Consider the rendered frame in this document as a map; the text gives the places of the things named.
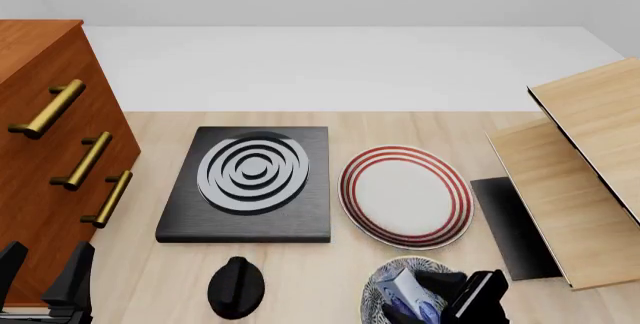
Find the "white plate with red rings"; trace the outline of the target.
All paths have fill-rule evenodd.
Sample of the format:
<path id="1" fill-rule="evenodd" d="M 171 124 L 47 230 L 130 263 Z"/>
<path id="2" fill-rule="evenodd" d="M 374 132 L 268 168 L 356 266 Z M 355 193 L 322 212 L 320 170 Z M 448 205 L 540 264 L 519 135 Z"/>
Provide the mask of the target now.
<path id="1" fill-rule="evenodd" d="M 454 167 L 431 152 L 399 144 L 351 158 L 338 177 L 337 193 L 356 227 L 409 250 L 455 242 L 475 211 L 470 185 Z"/>

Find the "pale wooden shelf rack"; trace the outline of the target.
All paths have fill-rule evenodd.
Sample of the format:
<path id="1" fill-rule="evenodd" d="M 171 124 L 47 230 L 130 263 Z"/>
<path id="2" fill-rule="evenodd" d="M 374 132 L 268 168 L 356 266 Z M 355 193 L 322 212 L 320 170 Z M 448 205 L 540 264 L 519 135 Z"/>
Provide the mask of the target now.
<path id="1" fill-rule="evenodd" d="M 544 116 L 488 134 L 573 290 L 640 281 L 640 59 L 528 89 Z"/>

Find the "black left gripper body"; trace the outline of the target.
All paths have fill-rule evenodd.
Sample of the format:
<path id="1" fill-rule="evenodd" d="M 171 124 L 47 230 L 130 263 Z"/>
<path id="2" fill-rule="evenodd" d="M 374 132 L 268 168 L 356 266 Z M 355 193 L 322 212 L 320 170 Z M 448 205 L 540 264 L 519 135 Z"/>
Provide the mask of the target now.
<path id="1" fill-rule="evenodd" d="M 0 324 L 91 324 L 93 308 L 53 307 L 47 314 L 0 311 Z"/>

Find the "cream cheese box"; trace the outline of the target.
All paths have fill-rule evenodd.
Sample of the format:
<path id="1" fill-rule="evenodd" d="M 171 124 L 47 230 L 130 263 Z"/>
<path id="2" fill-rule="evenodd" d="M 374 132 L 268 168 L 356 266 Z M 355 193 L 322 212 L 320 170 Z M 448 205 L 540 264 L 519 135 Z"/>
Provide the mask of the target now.
<path id="1" fill-rule="evenodd" d="M 422 287 L 405 268 L 376 282 L 386 304 L 411 319 L 425 324 L 441 324 L 441 298 Z"/>

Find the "blue patterned bowl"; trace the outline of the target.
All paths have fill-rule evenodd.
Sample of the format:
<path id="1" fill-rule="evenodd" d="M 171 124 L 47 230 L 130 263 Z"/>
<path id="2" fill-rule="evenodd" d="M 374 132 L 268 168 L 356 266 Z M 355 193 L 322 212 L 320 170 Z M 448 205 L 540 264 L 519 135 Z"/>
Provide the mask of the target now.
<path id="1" fill-rule="evenodd" d="M 431 260 L 427 257 L 405 256 L 389 260 L 387 263 L 376 269 L 365 284 L 360 303 L 360 317 L 362 324 L 391 324 L 383 314 L 382 305 L 386 303 L 381 293 L 377 290 L 376 282 L 380 281 L 392 272 L 396 273 L 405 268 L 409 269 L 415 278 L 417 271 L 442 273 L 456 272 L 444 264 Z M 446 306 L 446 301 L 442 298 L 441 305 L 443 311 Z"/>

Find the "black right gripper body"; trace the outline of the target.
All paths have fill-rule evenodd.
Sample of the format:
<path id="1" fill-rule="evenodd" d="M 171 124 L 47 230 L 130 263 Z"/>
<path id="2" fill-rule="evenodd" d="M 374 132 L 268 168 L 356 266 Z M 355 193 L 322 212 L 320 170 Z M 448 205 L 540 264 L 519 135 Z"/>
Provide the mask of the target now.
<path id="1" fill-rule="evenodd" d="M 510 324 L 501 299 L 508 282 L 500 269 L 474 272 L 444 294 L 441 324 Z"/>

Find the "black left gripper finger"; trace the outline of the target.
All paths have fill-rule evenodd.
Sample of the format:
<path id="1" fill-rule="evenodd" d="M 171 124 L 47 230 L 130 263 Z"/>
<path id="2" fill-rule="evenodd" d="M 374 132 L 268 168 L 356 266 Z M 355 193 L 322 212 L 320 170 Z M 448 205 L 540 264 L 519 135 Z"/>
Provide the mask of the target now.
<path id="1" fill-rule="evenodd" d="M 70 317 L 74 312 L 92 313 L 90 277 L 95 248 L 79 242 L 64 269 L 41 296 L 50 317 Z"/>
<path id="2" fill-rule="evenodd" d="M 26 259 L 28 248 L 18 241 L 10 242 L 0 251 L 0 308 L 5 305 L 9 289 Z"/>

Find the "round black stove knob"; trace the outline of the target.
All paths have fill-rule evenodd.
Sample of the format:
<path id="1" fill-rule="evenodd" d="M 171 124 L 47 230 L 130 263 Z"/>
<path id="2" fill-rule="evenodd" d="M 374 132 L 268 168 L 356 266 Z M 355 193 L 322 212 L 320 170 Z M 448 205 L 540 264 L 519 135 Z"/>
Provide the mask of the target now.
<path id="1" fill-rule="evenodd" d="M 264 276 L 257 266 L 245 257 L 231 257 L 211 278 L 207 299 L 219 317 L 239 320 L 259 307 L 265 290 Z"/>

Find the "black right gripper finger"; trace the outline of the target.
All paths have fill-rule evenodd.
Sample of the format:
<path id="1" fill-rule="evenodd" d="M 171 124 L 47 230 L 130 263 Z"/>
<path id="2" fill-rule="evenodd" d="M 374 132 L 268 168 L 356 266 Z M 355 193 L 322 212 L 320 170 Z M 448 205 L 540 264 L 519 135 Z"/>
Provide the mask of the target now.
<path id="1" fill-rule="evenodd" d="M 416 272 L 418 284 L 445 301 L 456 299 L 467 280 L 468 276 L 463 272 Z"/>
<path id="2" fill-rule="evenodd" d="M 430 318 L 427 318 L 426 320 L 420 320 L 408 314 L 403 314 L 401 311 L 388 304 L 382 305 L 382 311 L 386 319 L 391 324 L 440 324 L 439 319 L 431 320 Z"/>

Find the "red-brown wooden cabinet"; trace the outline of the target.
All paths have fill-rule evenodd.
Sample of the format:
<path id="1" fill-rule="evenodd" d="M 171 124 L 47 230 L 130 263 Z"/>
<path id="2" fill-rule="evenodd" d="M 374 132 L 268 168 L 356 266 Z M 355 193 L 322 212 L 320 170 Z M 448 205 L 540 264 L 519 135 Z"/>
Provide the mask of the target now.
<path id="1" fill-rule="evenodd" d="M 6 297 L 12 307 L 40 306 L 79 242 L 97 229 L 96 215 L 141 149 L 82 28 L 81 20 L 0 20 L 0 249 L 18 241 L 28 254 Z M 39 140 L 8 132 L 49 104 L 48 88 L 81 80 L 86 89 Z M 113 138 L 77 191 L 50 185 L 68 176 L 89 146 L 85 137 Z"/>

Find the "flat black stove plate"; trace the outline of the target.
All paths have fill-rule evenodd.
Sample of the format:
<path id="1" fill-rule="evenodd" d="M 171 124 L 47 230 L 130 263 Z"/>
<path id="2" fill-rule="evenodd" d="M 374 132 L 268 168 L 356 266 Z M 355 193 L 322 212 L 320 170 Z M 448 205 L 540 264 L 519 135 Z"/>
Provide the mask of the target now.
<path id="1" fill-rule="evenodd" d="M 197 128 L 157 242 L 330 242 L 328 139 L 318 126 Z"/>

